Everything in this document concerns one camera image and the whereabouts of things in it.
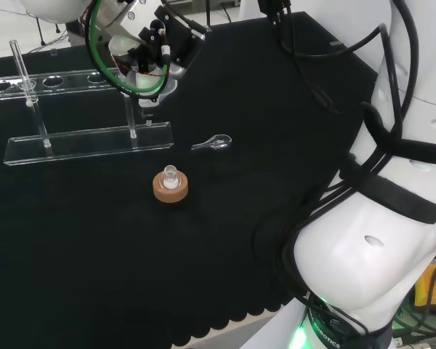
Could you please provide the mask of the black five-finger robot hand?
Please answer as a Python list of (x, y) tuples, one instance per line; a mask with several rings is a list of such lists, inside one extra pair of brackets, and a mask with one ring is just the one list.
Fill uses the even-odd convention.
[(157, 106), (177, 88), (209, 29), (179, 15), (166, 1), (131, 1), (118, 10), (106, 28), (117, 79), (142, 106)]

